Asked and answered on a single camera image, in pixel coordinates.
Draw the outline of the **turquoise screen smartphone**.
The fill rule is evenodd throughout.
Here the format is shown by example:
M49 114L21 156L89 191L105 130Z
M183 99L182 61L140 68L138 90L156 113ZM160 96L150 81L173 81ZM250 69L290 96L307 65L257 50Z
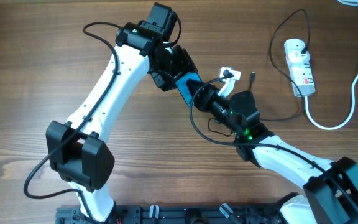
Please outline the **turquoise screen smartphone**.
M194 93L190 93L188 90L188 87L186 86L186 81L188 79L193 79L193 80L199 80L201 81L200 76L197 73L187 73L186 75L184 75L183 77L181 77L179 80L177 80L175 82L178 91L180 92L181 96L183 97L185 103L190 106L190 101L194 95Z

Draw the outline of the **white power strip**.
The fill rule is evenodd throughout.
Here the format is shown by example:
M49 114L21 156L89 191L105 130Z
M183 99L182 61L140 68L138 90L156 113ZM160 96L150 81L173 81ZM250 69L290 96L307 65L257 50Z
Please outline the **white power strip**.
M288 39L284 43L285 59L290 71L293 92L296 97L310 96L315 93L314 78L310 66L310 53L302 50L305 43L300 39Z

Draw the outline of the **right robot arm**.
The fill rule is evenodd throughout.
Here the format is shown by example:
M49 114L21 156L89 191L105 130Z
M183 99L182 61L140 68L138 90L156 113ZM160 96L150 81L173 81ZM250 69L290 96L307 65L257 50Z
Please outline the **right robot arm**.
M358 164L331 161L303 152L271 132L259 118L250 91L230 98L212 82L185 82L194 108L210 113L235 135L231 143L245 161L274 171L304 191L279 206L287 223L358 223Z

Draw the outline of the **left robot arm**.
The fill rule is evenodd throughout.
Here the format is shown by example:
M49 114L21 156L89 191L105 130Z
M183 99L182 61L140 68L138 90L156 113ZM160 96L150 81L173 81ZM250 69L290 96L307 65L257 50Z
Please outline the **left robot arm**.
M107 181L115 159L107 143L116 119L137 84L151 75L163 90L186 94L186 77L197 73L187 51L170 42L181 21L176 12L155 3L148 18L118 28L112 56L83 104L65 123L50 123L46 131L52 170L69 183L80 205L57 211L58 223L113 223L116 204Z

